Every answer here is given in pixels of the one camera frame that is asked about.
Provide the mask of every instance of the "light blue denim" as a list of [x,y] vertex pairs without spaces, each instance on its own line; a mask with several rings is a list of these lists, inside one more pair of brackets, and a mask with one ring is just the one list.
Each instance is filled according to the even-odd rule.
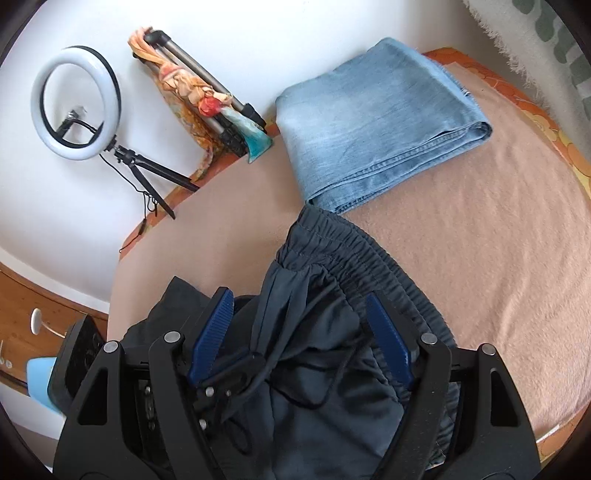
[[277,99],[277,125],[303,199],[336,213],[492,133],[445,68],[392,38],[286,89]]

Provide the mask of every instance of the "white ring light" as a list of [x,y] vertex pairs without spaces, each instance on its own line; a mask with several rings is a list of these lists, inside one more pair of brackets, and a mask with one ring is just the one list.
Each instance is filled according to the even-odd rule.
[[[59,138],[45,115],[43,95],[47,80],[56,68],[64,64],[77,65],[88,72],[99,88],[103,100],[105,119],[97,133],[85,145],[72,144]],[[106,60],[91,48],[65,48],[49,60],[35,78],[31,93],[31,114],[37,134],[54,153],[70,160],[86,160],[98,155],[113,140],[121,117],[121,96],[113,70]]]

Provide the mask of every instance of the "white and green fabric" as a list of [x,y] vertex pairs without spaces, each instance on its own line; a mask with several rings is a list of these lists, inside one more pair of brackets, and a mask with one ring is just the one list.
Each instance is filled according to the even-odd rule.
[[542,106],[591,158],[591,66],[545,0],[464,0],[512,69],[539,91]]

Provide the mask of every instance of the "black tripod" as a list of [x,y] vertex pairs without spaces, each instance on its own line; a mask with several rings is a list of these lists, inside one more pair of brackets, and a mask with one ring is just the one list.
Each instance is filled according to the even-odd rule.
[[[87,124],[86,122],[80,119],[80,115],[75,111],[72,110],[68,113],[67,118],[61,123],[60,127],[57,129],[56,134],[59,138],[63,138],[64,135],[68,132],[72,125],[77,124],[81,125],[84,128],[88,129],[94,135],[97,134],[97,129],[92,125]],[[120,161],[123,162],[125,165],[129,167],[131,173],[134,174],[134,177],[142,184],[142,187],[145,188],[146,192],[154,199],[155,202],[160,204],[160,206],[164,209],[166,213],[170,215],[170,217],[174,220],[176,215],[174,214],[172,208],[166,203],[166,201],[160,196],[160,194],[156,191],[156,189],[152,186],[152,184],[148,181],[146,177],[140,172],[138,167],[145,168],[146,170],[167,179],[176,185],[186,188],[191,192],[196,192],[199,190],[195,184],[191,182],[189,177],[181,175],[180,173],[170,170],[170,168],[164,167],[155,161],[150,160],[149,158],[144,157],[143,155],[139,155],[133,150],[129,150],[121,145],[116,144],[115,138],[109,144],[109,146],[105,149],[105,151],[113,150],[113,155]]]

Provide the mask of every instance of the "blue gripper pad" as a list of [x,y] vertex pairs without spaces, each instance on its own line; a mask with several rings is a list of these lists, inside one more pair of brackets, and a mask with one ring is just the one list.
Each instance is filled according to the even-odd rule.
[[[387,301],[383,294],[380,296],[383,301]],[[384,358],[392,376],[402,383],[406,389],[410,390],[415,381],[411,367],[412,363],[418,357],[418,345],[416,342],[414,342],[414,345],[407,345],[405,343],[402,335],[396,330],[390,315],[386,312],[382,302],[375,293],[370,293],[366,297],[365,302],[369,326],[374,333],[378,346],[384,353]],[[407,318],[404,318],[398,312],[393,313],[399,317],[396,320],[409,322]]]
[[234,294],[232,290],[226,290],[207,319],[193,347],[191,368],[187,379],[194,387],[209,376],[233,315]]

